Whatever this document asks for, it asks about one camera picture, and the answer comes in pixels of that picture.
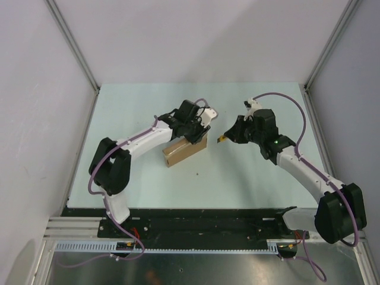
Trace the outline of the yellow utility knife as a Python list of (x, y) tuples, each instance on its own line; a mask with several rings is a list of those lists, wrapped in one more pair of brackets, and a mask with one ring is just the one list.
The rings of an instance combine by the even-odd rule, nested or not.
[(223, 141), (225, 141), (225, 140), (227, 140), (227, 137), (224, 136), (224, 135), (221, 135), (220, 137), (218, 137), (218, 139), (217, 139), (217, 143), (221, 143), (221, 142), (223, 142)]

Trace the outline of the brown cardboard express box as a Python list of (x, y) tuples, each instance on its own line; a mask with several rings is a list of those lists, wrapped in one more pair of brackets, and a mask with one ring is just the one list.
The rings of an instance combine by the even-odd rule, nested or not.
[(207, 148), (207, 135), (196, 144), (191, 144), (183, 138), (163, 149), (164, 161), (167, 167), (172, 167), (205, 148)]

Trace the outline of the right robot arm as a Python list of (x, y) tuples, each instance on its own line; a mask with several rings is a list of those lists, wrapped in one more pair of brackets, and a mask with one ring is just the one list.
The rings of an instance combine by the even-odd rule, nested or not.
[(367, 219), (362, 190), (322, 172), (296, 153), (296, 143), (281, 135), (271, 109), (259, 109), (249, 116), (239, 115), (223, 136), (236, 144), (254, 143), (264, 159), (292, 175), (314, 198), (316, 210), (290, 207), (275, 221), (274, 232), (288, 238), (295, 230), (317, 232), (333, 244), (349, 235), (359, 238)]

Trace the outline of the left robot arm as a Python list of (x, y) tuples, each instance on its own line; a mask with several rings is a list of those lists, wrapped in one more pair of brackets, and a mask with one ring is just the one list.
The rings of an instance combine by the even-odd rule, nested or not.
[(124, 190), (130, 181), (134, 160), (159, 145), (184, 138), (192, 145), (200, 143), (210, 130), (211, 122), (218, 117), (208, 103), (184, 100), (179, 108), (154, 117), (147, 129), (125, 140), (102, 139), (88, 169), (88, 192), (101, 195), (106, 214), (112, 220), (111, 231), (118, 237), (131, 230), (130, 210), (125, 202)]

